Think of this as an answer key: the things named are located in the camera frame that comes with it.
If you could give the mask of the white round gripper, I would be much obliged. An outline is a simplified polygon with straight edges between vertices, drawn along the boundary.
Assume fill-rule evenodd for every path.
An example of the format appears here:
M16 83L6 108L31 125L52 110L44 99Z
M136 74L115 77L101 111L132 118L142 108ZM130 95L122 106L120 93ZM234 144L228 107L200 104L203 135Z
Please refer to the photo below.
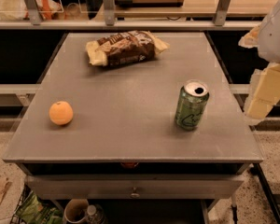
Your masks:
M280 0L260 26L241 37L238 45L258 48L260 58L270 62L265 69L254 71L245 100L245 115L251 119L264 119L280 101Z

